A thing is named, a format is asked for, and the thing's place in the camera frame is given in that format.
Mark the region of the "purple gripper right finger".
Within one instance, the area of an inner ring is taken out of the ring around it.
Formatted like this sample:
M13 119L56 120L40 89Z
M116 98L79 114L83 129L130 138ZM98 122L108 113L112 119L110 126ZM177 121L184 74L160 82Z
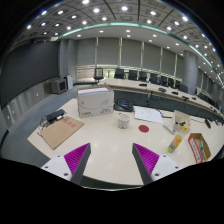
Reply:
M134 143L132 146L132 154L144 185L164 178L181 169L168 155L158 155L137 143Z

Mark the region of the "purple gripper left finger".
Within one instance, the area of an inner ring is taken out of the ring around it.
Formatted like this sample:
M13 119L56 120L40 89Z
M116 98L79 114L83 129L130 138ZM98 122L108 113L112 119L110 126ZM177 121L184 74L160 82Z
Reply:
M57 155L42 166L42 169L79 185L91 154L91 145L84 144L65 155Z

